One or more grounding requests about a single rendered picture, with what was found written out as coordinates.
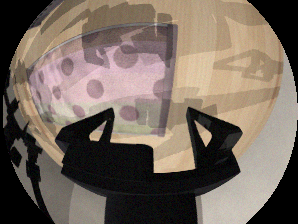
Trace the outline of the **grey perforated basket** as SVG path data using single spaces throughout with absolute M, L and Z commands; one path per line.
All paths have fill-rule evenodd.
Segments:
M 63 2 L 64 0 L 53 0 L 52 3 L 49 3 L 48 6 L 45 7 L 43 11 L 41 11 L 41 14 L 37 16 L 35 20 L 33 20 L 33 23 L 31 24 L 31 26 L 29 26 L 28 30 L 31 30 L 31 28 L 39 27 L 40 23 L 43 22 L 43 20 L 47 18 L 47 16 L 51 14 L 51 12 L 55 10 L 57 6 L 60 6 L 60 4 Z

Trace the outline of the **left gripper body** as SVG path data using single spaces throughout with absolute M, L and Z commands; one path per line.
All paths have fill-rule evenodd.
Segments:
M 7 109 L 7 113 L 8 113 L 8 109 Z M 7 121 L 8 121 L 9 127 L 11 127 L 11 129 L 12 129 L 13 135 L 15 135 L 17 141 L 19 141 L 21 129 L 19 128 L 19 125 L 17 125 L 17 124 L 15 125 L 15 123 L 13 123 L 11 113 L 8 113 Z

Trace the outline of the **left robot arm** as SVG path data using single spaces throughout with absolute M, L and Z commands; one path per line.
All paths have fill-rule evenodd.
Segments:
M 11 135 L 9 135 L 11 133 Z M 13 161 L 13 164 L 16 165 L 17 168 L 19 168 L 21 156 L 19 151 L 17 151 L 16 147 L 12 147 L 13 143 L 15 143 L 15 135 L 13 135 L 11 127 L 9 127 L 9 124 L 5 125 L 4 127 L 4 136 L 5 136 L 5 143 L 7 143 L 8 153 L 9 157 L 11 157 L 11 160 Z M 9 139 L 9 140 L 8 140 Z M 11 141 L 11 143 L 9 143 Z M 12 149 L 11 149 L 12 147 Z M 9 152 L 11 151 L 11 152 Z

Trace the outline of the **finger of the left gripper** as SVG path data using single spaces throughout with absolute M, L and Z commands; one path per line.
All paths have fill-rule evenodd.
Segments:
M 19 101 L 16 101 L 16 103 L 13 104 L 13 105 L 11 105 L 11 107 L 8 107 L 8 108 L 7 108 L 7 109 L 8 109 L 8 113 L 13 113 L 13 111 L 15 111 L 15 109 L 16 109 L 16 107 L 17 107 L 16 104 L 19 104 L 19 103 L 20 103 L 20 100 L 19 100 Z M 15 105 L 16 105 L 16 107 L 15 107 Z M 15 108 L 13 108 L 13 107 L 15 107 Z
M 27 125 L 25 125 L 23 132 L 21 132 L 21 135 L 20 135 L 21 139 L 23 139 L 23 140 L 25 139 L 25 135 L 27 135 L 28 124 L 29 124 L 29 121 L 28 121 Z

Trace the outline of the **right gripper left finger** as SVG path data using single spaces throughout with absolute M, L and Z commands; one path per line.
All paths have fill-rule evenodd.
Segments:
M 110 143 L 110 137 L 112 137 L 114 123 L 113 108 L 105 109 L 105 111 L 96 113 L 96 115 L 89 116 L 86 117 L 86 119 L 69 124 L 67 127 L 61 128 L 59 133 L 61 133 L 61 135 L 76 137 L 76 139 L 90 140 L 90 133 L 92 133 L 94 129 L 100 127 L 100 125 L 105 123 L 105 121 L 106 124 L 104 131 L 102 131 L 102 135 L 98 141 L 106 141 L 106 143 Z

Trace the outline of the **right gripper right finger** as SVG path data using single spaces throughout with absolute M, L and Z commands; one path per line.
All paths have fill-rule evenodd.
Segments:
M 212 139 L 210 139 L 208 147 L 205 147 L 193 119 L 212 133 Z M 188 111 L 186 111 L 186 121 L 188 121 L 190 141 L 192 141 L 193 148 L 194 167 L 196 169 L 206 167 L 217 153 L 231 151 L 242 136 L 241 128 L 237 127 L 237 125 L 227 123 L 227 121 L 217 119 L 217 117 L 206 115 L 206 113 L 197 111 L 197 109 L 192 107 L 188 107 Z

